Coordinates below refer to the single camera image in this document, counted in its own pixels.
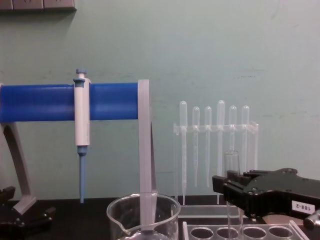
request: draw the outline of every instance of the micropipette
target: micropipette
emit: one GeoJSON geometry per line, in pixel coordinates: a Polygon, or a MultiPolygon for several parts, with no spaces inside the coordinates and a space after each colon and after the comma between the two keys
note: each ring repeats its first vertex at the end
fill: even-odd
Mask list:
{"type": "Polygon", "coordinates": [[[194,186],[197,186],[198,178],[198,140],[200,125],[200,109],[195,106],[192,109],[192,125],[193,125],[193,167],[194,167],[194,186]]]}
{"type": "Polygon", "coordinates": [[[88,146],[90,145],[90,79],[86,78],[86,70],[77,69],[78,78],[74,81],[74,125],[75,145],[80,159],[80,203],[85,197],[85,165],[88,146]]]}
{"type": "Polygon", "coordinates": [[[247,105],[242,107],[241,110],[241,124],[243,128],[242,133],[242,166],[243,172],[247,171],[247,143],[248,143],[248,124],[249,124],[250,109],[247,105]]]}
{"type": "Polygon", "coordinates": [[[185,205],[187,189],[187,126],[188,107],[186,101],[181,101],[180,106],[180,128],[181,128],[181,160],[182,160],[182,204],[185,205]]]}
{"type": "Polygon", "coordinates": [[[237,124],[237,107],[229,108],[229,125],[230,125],[230,143],[229,150],[235,150],[235,125],[237,124]]]}
{"type": "Polygon", "coordinates": [[[205,170],[206,170],[206,186],[209,187],[210,173],[210,131],[212,125],[212,110],[207,106],[204,109],[204,125],[205,125],[205,170]]]}
{"type": "MultiPolygon", "coordinates": [[[[225,125],[225,111],[226,104],[225,101],[220,100],[217,103],[217,115],[216,115],[216,124],[218,126],[218,141],[217,141],[217,172],[219,176],[222,176],[222,161],[223,161],[223,129],[225,125]]],[[[219,195],[217,196],[217,204],[219,204],[219,195]]]]}

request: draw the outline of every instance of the light green wall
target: light green wall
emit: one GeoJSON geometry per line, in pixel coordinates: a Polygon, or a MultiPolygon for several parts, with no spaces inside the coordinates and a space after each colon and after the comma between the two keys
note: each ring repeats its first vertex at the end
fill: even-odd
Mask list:
{"type": "MultiPolygon", "coordinates": [[[[173,194],[172,125],[181,100],[213,111],[220,99],[227,107],[249,105],[260,124],[260,168],[293,167],[320,179],[318,0],[77,3],[75,14],[0,17],[0,82],[72,84],[78,67],[94,83],[150,79],[157,182],[165,194],[173,194]]],[[[136,121],[92,122],[88,197],[138,191],[137,127],[136,121]]],[[[77,198],[73,122],[18,128],[38,198],[77,198]]],[[[1,145],[0,188],[17,186],[3,139],[1,145]]],[[[202,183],[189,191],[210,193],[202,183]]]]}

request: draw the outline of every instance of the gray plastic stand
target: gray plastic stand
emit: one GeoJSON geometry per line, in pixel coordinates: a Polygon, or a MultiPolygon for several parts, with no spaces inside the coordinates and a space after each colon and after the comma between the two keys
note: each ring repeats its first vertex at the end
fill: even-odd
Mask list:
{"type": "Polygon", "coordinates": [[[16,123],[1,123],[1,128],[12,156],[15,172],[22,193],[21,200],[13,208],[23,215],[36,202],[36,197],[32,194],[30,188],[26,160],[23,154],[16,123]]]}
{"type": "MultiPolygon", "coordinates": [[[[138,81],[138,128],[140,193],[156,193],[149,80],[146,79],[138,81]]],[[[157,196],[140,195],[140,224],[142,226],[155,222],[156,205],[157,196]]],[[[152,227],[143,227],[142,230],[152,230],[152,227]]]]}

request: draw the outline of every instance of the label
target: label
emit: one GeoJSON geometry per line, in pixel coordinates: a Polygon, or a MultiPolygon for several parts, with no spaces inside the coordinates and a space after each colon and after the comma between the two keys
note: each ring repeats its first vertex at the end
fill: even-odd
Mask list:
{"type": "Polygon", "coordinates": [[[300,201],[292,201],[292,210],[305,214],[313,214],[316,211],[316,206],[300,201]]]}

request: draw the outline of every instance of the transfer pipette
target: transfer pipette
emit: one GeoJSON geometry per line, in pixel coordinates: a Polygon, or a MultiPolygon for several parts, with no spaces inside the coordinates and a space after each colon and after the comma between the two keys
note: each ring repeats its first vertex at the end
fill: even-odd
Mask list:
{"type": "Polygon", "coordinates": [[[193,125],[193,167],[194,167],[194,186],[197,186],[198,178],[198,131],[200,125],[200,109],[195,106],[192,109],[192,125],[193,125]]]}
{"type": "Polygon", "coordinates": [[[181,160],[182,160],[182,204],[185,205],[187,189],[187,126],[188,107],[187,102],[180,102],[180,128],[181,128],[181,160]]]}
{"type": "MultiPolygon", "coordinates": [[[[225,101],[220,100],[217,104],[217,115],[216,115],[216,124],[218,126],[218,146],[217,146],[217,172],[219,176],[222,176],[222,161],[223,161],[223,130],[225,125],[225,111],[226,104],[225,101]]],[[[219,204],[219,195],[217,196],[217,204],[219,204]]]]}
{"type": "Polygon", "coordinates": [[[229,126],[230,126],[230,142],[229,150],[235,150],[235,125],[237,124],[237,107],[231,106],[229,108],[229,126]]]}
{"type": "Polygon", "coordinates": [[[205,125],[205,171],[206,171],[206,186],[209,187],[210,173],[210,131],[212,125],[212,110],[207,106],[204,109],[204,125],[205,125]]]}
{"type": "Polygon", "coordinates": [[[248,143],[248,124],[249,124],[249,107],[247,105],[241,110],[242,132],[242,167],[243,172],[247,171],[247,143],[248,143]]]}

